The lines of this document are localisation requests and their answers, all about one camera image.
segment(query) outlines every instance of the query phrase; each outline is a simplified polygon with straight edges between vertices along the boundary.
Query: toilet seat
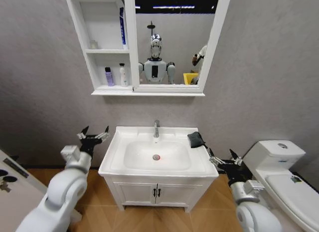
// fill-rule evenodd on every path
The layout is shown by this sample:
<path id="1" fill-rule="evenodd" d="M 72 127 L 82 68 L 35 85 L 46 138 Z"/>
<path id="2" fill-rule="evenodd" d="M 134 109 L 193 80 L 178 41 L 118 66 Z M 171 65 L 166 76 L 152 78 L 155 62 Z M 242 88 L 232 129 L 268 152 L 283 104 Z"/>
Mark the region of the toilet seat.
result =
<path id="1" fill-rule="evenodd" d="M 304 223 L 319 231 L 319 194 L 294 175 L 270 175 L 266 181 Z"/>

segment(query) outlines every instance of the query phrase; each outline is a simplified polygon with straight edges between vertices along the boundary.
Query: cabinet door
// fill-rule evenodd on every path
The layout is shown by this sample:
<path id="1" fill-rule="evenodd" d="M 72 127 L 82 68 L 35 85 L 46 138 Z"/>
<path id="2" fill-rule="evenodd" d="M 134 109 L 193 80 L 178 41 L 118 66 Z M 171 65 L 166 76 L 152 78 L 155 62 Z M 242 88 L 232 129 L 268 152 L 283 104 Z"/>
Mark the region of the cabinet door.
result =
<path id="1" fill-rule="evenodd" d="M 155 204 L 157 184 L 114 182 L 123 205 Z"/>
<path id="2" fill-rule="evenodd" d="M 158 184 L 156 204 L 161 206 L 187 207 L 199 185 Z"/>

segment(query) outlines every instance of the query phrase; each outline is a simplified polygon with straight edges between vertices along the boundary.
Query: faucet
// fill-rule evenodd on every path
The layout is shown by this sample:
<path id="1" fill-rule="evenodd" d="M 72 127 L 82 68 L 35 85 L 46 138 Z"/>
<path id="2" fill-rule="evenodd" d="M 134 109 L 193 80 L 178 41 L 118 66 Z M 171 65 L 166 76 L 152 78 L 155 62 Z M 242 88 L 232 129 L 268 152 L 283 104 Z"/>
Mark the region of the faucet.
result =
<path id="1" fill-rule="evenodd" d="M 155 138 L 160 137 L 159 127 L 160 127 L 160 121 L 159 120 L 155 120 L 155 122 L 154 122 L 154 137 Z"/>

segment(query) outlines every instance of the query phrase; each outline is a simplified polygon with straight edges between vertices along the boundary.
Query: black cloth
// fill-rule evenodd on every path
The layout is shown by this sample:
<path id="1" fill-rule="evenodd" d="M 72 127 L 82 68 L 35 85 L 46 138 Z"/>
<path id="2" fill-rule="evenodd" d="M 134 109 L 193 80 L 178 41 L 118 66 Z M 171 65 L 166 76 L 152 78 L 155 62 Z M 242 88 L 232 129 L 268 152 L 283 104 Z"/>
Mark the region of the black cloth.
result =
<path id="1" fill-rule="evenodd" d="M 207 148 L 201 134 L 198 131 L 188 134 L 187 136 L 188 136 L 191 148 L 197 148 L 200 146 L 204 146 L 205 148 Z"/>

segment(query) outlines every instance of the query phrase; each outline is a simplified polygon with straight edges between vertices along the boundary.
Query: bathroom sink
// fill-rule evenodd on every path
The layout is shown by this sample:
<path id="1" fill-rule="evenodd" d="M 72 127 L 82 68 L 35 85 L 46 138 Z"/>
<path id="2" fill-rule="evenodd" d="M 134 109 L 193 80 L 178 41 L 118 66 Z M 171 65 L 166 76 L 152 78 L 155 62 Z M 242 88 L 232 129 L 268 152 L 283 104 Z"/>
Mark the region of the bathroom sink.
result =
<path id="1" fill-rule="evenodd" d="M 126 147 L 124 165 L 130 169 L 179 171 L 190 167 L 190 158 L 181 142 L 134 141 Z"/>
<path id="2" fill-rule="evenodd" d="M 197 128 L 154 127 L 116 128 L 99 169 L 100 175 L 165 175 L 178 177 L 218 176 L 206 149 L 192 149 L 187 135 Z"/>

